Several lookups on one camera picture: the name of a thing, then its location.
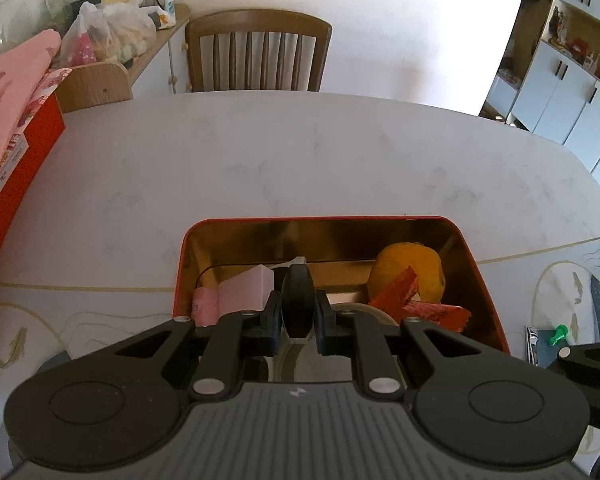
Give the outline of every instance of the dining table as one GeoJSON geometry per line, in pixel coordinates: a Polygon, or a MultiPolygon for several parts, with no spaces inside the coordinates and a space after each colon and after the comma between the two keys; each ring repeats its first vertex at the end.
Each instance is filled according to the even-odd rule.
{"type": "MultiPolygon", "coordinates": [[[[201,92],[64,122],[0,251],[0,474],[9,393],[58,352],[77,358],[170,319],[183,238],[204,219],[442,216],[480,269],[600,240],[600,186],[569,150],[441,108],[201,92]]],[[[510,274],[483,275],[524,357],[516,301],[496,298],[510,274]]]]}

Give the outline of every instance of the pink eraser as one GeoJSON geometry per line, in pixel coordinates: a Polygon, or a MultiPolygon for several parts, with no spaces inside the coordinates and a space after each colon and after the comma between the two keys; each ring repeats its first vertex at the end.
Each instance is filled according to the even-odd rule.
{"type": "Polygon", "coordinates": [[[225,280],[218,288],[218,314],[240,310],[263,310],[273,290],[273,270],[264,265],[225,280]]]}
{"type": "Polygon", "coordinates": [[[193,309],[191,317],[196,326],[215,325],[218,315],[218,291],[214,288],[199,286],[193,292],[193,309]]]}

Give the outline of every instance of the chair backrest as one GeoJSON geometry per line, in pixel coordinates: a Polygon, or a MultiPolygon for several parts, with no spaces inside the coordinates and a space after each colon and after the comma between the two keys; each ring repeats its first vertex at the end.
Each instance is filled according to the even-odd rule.
{"type": "Polygon", "coordinates": [[[276,66],[276,90],[282,89],[285,70],[286,35],[297,34],[294,65],[291,72],[291,89],[298,90],[300,63],[302,57],[302,37],[315,38],[314,56],[309,74],[308,91],[317,92],[322,81],[322,72],[327,59],[327,49],[331,39],[331,25],[308,14],[277,9],[238,9],[222,10],[195,18],[186,28],[186,41],[189,45],[189,71],[194,92],[204,90],[202,76],[202,51],[200,38],[214,37],[213,79],[214,90],[220,89],[220,53],[219,35],[229,34],[229,89],[236,87],[235,35],[246,33],[244,53],[244,89],[251,90],[252,76],[252,32],[263,32],[262,62],[260,66],[260,89],[267,89],[269,68],[269,33],[280,34],[278,64],[276,66]]]}

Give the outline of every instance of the green object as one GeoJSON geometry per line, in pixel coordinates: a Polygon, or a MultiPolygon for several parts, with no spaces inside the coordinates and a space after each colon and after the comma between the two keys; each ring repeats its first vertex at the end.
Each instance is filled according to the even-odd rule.
{"type": "Polygon", "coordinates": [[[555,328],[555,334],[553,337],[549,338],[549,345],[555,346],[558,344],[558,341],[562,341],[563,339],[567,339],[567,334],[569,333],[569,329],[564,325],[558,325],[555,328]]]}

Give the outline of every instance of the white logo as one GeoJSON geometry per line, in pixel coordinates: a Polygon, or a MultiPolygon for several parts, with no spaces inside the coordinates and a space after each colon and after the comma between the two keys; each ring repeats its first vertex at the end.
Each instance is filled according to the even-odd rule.
{"type": "Polygon", "coordinates": [[[295,390],[289,390],[289,393],[293,395],[296,399],[299,399],[303,395],[306,394],[306,390],[304,388],[296,388],[295,390]]]}

